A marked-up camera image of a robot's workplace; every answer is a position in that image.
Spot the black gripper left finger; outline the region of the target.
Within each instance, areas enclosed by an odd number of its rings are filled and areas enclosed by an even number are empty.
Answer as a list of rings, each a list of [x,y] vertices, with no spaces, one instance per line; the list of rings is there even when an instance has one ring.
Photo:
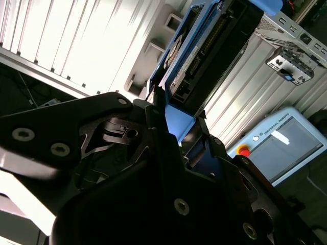
[[[143,161],[180,161],[166,96],[116,92],[1,118],[1,191],[35,224],[52,225],[73,198]]]

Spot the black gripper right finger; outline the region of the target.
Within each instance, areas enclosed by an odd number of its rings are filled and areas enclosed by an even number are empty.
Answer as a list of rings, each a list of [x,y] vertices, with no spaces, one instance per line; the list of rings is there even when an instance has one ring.
[[[193,244],[321,244],[244,156],[228,156],[198,117],[183,141],[191,178]]]

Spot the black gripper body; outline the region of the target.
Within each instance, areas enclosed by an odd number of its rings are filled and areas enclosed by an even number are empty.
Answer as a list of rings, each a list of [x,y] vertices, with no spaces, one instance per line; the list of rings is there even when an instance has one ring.
[[[218,162],[214,177],[180,161],[143,161],[69,201],[51,244],[209,244],[233,234],[229,213],[240,175]]]

